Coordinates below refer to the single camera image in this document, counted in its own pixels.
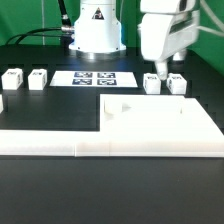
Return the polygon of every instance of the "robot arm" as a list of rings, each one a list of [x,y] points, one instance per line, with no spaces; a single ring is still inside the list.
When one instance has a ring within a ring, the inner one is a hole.
[[[167,58],[198,38],[198,0],[141,0],[141,52],[154,61],[161,80],[167,79]]]

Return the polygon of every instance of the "white platform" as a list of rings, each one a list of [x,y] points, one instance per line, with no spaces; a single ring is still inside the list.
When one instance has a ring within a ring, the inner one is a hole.
[[[195,99],[101,95],[99,132],[1,130],[0,154],[224,157],[224,136]]]

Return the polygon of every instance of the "white block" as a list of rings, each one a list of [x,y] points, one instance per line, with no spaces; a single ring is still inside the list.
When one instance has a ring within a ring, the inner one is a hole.
[[[186,94],[187,81],[180,74],[170,73],[166,86],[172,94]]]
[[[2,95],[0,94],[0,113],[3,111],[3,109]]]
[[[157,74],[144,74],[143,85],[146,94],[160,94],[161,80],[159,79]]]
[[[20,68],[8,69],[2,75],[2,88],[16,90],[23,83],[23,70]]]
[[[30,90],[43,90],[47,83],[47,70],[34,69],[28,77]]]

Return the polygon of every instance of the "cable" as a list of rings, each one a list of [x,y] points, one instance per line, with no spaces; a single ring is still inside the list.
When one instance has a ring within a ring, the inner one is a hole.
[[[71,20],[68,17],[64,0],[58,0],[59,8],[61,11],[61,21],[63,26],[71,26]]]
[[[50,28],[41,28],[41,29],[35,29],[31,30],[26,34],[34,34],[34,33],[40,33],[40,32],[47,32],[47,31],[55,31],[55,30],[61,30],[61,27],[50,27]],[[16,42],[15,44],[19,44],[24,38],[26,38],[26,34],[23,34]]]
[[[217,31],[217,30],[213,30],[213,29],[211,29],[211,28],[204,27],[204,26],[198,26],[197,28],[198,28],[199,30],[202,30],[202,31],[205,31],[205,32],[214,34],[214,35],[216,35],[216,36],[224,37],[224,33],[223,33],[223,32],[220,32],[220,31]]]
[[[208,6],[208,4],[205,2],[205,0],[200,0],[202,8],[205,10],[209,18],[219,27],[221,31],[224,32],[224,23],[214,14],[214,12],[211,10],[211,8]]]
[[[18,34],[18,35],[11,37],[10,39],[8,39],[8,41],[5,43],[5,45],[9,45],[11,40],[13,40],[17,37],[22,37],[22,36],[25,36],[25,37],[28,37],[28,36],[34,36],[34,37],[62,37],[62,36],[65,36],[65,37],[67,37],[67,36],[69,36],[70,37],[70,35],[64,35],[64,34],[63,35],[48,35],[48,34],[28,34],[28,33],[26,33],[26,34]]]

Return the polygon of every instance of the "marker card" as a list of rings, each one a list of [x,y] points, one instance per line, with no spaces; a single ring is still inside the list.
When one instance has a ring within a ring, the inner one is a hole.
[[[98,86],[116,86],[117,82],[115,79],[98,79],[97,85]]]
[[[92,79],[73,79],[72,85],[90,86],[92,85]]]
[[[93,73],[92,72],[75,72],[74,77],[75,78],[92,78]]]
[[[114,72],[98,72],[97,73],[97,78],[104,78],[104,79],[110,79],[113,78],[115,79],[115,73]]]

